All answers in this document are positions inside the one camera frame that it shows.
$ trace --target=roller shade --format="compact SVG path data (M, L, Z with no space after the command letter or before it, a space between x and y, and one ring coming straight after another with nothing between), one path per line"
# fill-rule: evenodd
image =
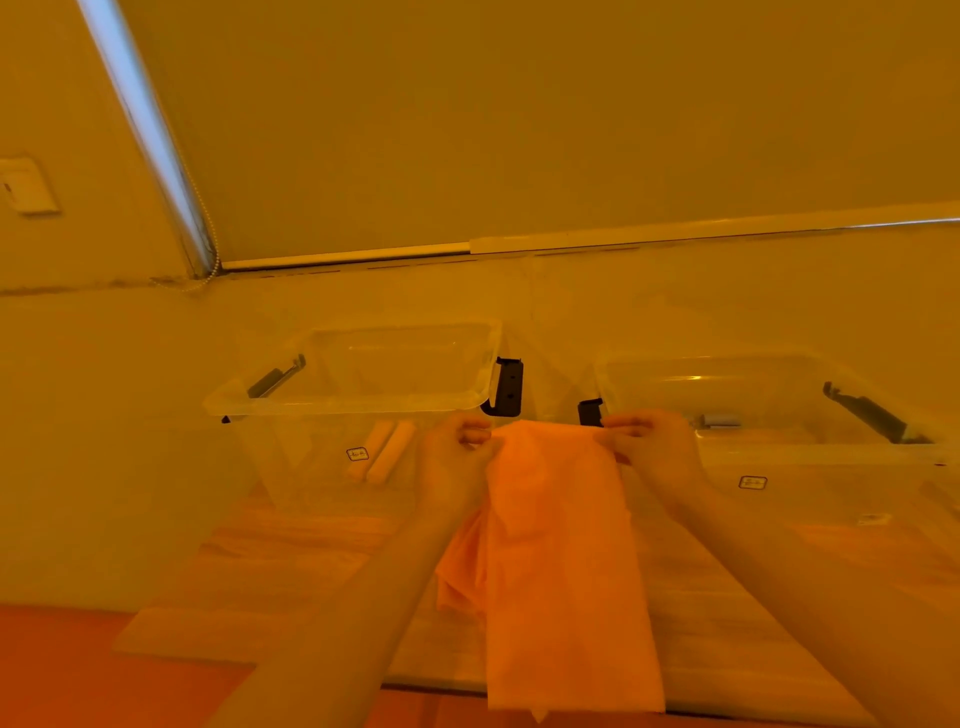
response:
M960 200L960 7L120 0L226 259Z

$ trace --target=light switch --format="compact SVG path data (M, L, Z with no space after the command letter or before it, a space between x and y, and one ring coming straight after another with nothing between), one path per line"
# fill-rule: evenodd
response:
M0 194L23 215L60 212L39 167L29 157L0 159Z

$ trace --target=wooden table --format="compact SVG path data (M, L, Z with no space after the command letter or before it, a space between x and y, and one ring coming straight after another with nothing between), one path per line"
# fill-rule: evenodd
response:
M645 491L628 483L628 494L670 710L874 725ZM176 585L136 616L116 648L239 663L264 660L396 530L403 502L396 502L391 515L298 515L278 512L263 492L254 492L203 544ZM942 504L934 511L944 528L954 527ZM808 524L797 530L813 545L878 570L960 616L957 562L938 539L909 522ZM483 634L471 618L438 612L435 597L432 583L387 682L482 692Z

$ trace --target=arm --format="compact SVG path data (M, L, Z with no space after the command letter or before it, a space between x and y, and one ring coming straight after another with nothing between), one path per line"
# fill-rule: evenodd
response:
M713 488L680 415L644 410L604 428L598 440L880 723L960 725L960 625Z
M486 490L487 463L502 445L490 439L489 427L457 414L424 435L414 515L207 728L364 724L433 569Z

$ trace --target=folded garment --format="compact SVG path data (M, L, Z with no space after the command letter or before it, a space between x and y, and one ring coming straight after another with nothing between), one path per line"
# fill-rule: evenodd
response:
M437 566L438 606L487 629L491 708L663 711L660 665L613 455L576 425L494 431L490 495Z

